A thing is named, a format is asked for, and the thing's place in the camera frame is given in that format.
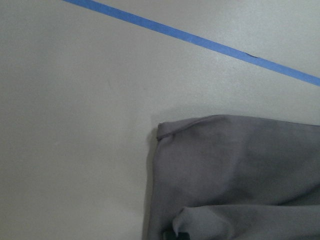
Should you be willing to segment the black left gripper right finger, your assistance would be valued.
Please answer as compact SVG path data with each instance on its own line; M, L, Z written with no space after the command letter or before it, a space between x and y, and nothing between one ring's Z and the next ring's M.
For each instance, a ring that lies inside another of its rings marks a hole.
M176 239L177 240L190 240L190 235L187 232L179 232Z

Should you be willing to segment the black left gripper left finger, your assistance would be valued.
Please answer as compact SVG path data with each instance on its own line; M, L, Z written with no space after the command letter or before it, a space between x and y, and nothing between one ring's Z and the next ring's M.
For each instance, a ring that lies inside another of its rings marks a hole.
M176 240L177 236L174 231L165 231L163 233L163 240Z

